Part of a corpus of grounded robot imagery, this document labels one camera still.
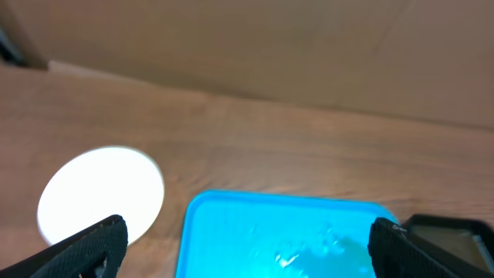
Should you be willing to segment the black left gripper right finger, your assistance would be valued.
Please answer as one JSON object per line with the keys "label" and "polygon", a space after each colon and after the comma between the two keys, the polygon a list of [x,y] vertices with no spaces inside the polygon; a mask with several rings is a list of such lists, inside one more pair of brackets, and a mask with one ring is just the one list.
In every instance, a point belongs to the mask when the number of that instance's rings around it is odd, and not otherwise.
{"label": "black left gripper right finger", "polygon": [[493,274],[416,236],[402,224],[378,218],[370,228],[367,249],[376,277],[493,278]]}

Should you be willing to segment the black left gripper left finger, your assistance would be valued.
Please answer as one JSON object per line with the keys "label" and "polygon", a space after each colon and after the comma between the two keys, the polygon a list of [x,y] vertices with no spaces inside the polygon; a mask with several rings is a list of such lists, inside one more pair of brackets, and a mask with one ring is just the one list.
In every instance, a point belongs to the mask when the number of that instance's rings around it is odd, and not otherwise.
{"label": "black left gripper left finger", "polygon": [[126,222],[111,215],[1,270],[1,278],[116,278],[127,245]]}

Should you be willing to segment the white plate with orange stain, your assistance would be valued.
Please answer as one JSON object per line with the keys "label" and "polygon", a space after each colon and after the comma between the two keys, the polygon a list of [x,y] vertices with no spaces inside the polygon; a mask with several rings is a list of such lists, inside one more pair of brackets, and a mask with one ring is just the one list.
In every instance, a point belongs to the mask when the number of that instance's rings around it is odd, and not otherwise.
{"label": "white plate with orange stain", "polygon": [[153,225],[164,196],[161,170],[149,155],[124,146],[99,147],[53,175],[39,199],[36,220],[41,236],[52,246],[120,215],[132,244]]}

